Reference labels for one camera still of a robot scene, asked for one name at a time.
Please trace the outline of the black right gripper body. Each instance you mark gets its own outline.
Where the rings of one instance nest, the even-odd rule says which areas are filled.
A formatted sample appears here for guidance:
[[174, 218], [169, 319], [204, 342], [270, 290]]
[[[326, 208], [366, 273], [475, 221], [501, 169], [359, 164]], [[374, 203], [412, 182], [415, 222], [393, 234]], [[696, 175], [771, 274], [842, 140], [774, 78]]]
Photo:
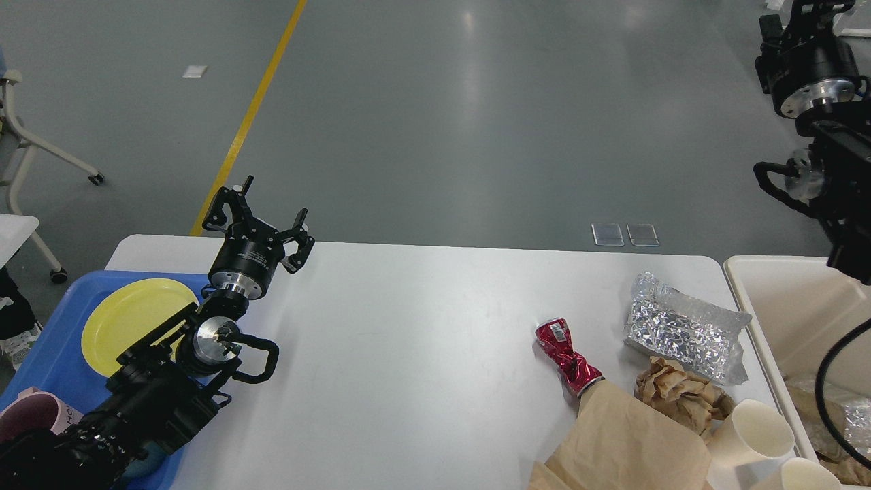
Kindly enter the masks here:
[[797, 120], [818, 106], [850, 102], [859, 92], [861, 74], [852, 47], [841, 37], [788, 46], [783, 34], [781, 46], [790, 88], [787, 96], [771, 96], [780, 117]]

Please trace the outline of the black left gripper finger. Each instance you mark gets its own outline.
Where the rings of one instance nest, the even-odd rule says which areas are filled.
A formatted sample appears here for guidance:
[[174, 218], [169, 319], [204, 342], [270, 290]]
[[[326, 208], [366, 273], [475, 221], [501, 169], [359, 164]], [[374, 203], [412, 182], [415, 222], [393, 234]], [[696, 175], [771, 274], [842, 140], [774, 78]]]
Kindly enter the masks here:
[[265, 223], [252, 213], [246, 201], [254, 177], [248, 176], [241, 186], [222, 186], [214, 194], [202, 219], [202, 229], [215, 231], [226, 238], [255, 241], [265, 232]]
[[[277, 231], [269, 237], [270, 248], [277, 256], [279, 264], [291, 275], [296, 274], [305, 266], [316, 242], [314, 236], [308, 232], [307, 216], [308, 209], [302, 208], [296, 214], [291, 229]], [[289, 243], [295, 243], [297, 246], [296, 251], [291, 254], [287, 254], [285, 249]]]

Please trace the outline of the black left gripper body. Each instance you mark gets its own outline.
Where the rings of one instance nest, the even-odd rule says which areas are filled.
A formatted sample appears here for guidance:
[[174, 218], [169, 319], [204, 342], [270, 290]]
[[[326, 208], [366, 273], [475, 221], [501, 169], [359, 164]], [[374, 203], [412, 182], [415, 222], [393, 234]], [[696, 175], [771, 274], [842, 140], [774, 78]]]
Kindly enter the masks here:
[[267, 294], [284, 257], [283, 245], [225, 237], [208, 271], [208, 281], [212, 288], [231, 289], [257, 300]]

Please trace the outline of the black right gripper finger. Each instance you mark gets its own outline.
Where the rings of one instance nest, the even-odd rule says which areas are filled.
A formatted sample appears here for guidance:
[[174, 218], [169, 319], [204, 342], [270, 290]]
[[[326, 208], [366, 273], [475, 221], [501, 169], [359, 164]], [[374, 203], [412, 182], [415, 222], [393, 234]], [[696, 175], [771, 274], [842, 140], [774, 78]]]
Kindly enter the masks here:
[[784, 28], [778, 14], [766, 14], [759, 18], [761, 35], [760, 54], [754, 61], [754, 68], [765, 94], [787, 96], [790, 88], [789, 68], [782, 52]]
[[815, 39], [834, 38], [834, 18], [849, 12], [855, 1], [793, 1], [786, 27], [786, 44], [799, 46]]

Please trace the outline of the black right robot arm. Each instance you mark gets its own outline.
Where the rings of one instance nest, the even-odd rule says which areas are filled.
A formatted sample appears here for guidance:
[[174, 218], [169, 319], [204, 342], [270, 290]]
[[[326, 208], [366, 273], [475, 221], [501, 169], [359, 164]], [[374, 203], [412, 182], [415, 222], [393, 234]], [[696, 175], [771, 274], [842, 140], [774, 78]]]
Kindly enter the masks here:
[[784, 164], [753, 166], [759, 188], [818, 221], [831, 243], [827, 266], [869, 285], [869, 77], [836, 18], [853, 1], [793, 1], [787, 24], [759, 18], [754, 68], [762, 92], [810, 143]]

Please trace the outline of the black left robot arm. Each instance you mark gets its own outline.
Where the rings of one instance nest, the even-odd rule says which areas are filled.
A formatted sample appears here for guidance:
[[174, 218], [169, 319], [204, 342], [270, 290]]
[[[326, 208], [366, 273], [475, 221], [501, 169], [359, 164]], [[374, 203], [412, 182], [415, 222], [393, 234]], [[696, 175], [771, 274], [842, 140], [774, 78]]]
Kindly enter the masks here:
[[279, 230], [246, 201], [253, 177], [222, 186], [202, 222], [223, 242], [208, 271], [202, 304], [189, 303], [118, 354], [109, 397], [59, 434], [29, 429], [2, 443], [3, 489], [109, 489], [155, 444], [172, 454], [186, 446], [231, 396], [230, 381], [270, 380], [279, 362], [274, 341], [237, 324], [252, 301], [267, 295], [278, 267], [295, 274], [315, 238], [308, 209]]

